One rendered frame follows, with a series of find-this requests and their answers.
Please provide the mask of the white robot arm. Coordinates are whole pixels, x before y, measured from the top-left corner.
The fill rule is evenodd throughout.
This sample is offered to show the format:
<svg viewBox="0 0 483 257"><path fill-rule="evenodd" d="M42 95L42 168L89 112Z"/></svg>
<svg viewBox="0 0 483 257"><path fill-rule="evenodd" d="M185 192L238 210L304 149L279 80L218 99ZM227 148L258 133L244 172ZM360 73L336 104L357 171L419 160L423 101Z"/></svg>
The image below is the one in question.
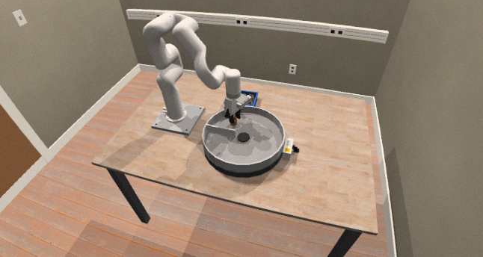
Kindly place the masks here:
<svg viewBox="0 0 483 257"><path fill-rule="evenodd" d="M237 69L216 66L211 72L206 65L206 46L196 35L197 22L191 17L167 12L145 25L143 36L150 50L153 63L161 72L156 81L161 89L167 121L183 121L187 112L182 107L179 89L175 86L183 74L182 61L178 49L166 44L161 38L173 30L173 36L193 60L199 79L210 89L218 89L225 81L226 96L237 101L236 107L242 109L252 101L252 96L241 94L241 73ZM165 112L166 111L166 112Z"/></svg>

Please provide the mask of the blue crate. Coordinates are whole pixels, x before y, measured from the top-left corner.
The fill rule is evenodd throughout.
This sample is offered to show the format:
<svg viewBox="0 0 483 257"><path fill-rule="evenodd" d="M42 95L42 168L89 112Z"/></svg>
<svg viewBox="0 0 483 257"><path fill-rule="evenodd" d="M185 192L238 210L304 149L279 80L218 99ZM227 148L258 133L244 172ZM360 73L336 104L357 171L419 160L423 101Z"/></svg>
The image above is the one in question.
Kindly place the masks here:
<svg viewBox="0 0 483 257"><path fill-rule="evenodd" d="M249 105L249 106L254 106L254 107L256 106L258 92L241 90L241 93L244 93L246 96L247 95L250 95L250 94L253 95L253 104L252 105Z"/></svg>

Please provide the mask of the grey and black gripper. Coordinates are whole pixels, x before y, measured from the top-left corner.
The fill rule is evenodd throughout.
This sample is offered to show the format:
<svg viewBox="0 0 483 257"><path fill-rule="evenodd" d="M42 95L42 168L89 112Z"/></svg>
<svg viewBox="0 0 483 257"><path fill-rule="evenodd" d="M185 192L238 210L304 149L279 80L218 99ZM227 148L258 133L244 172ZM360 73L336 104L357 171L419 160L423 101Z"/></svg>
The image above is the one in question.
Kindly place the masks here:
<svg viewBox="0 0 483 257"><path fill-rule="evenodd" d="M225 97L224 111L226 114L224 117L229 118L229 121L232 124L234 124L234 118L233 118L234 114L238 119L240 119L241 110L236 107L236 103L237 103L236 100L229 99L227 96Z"/></svg>

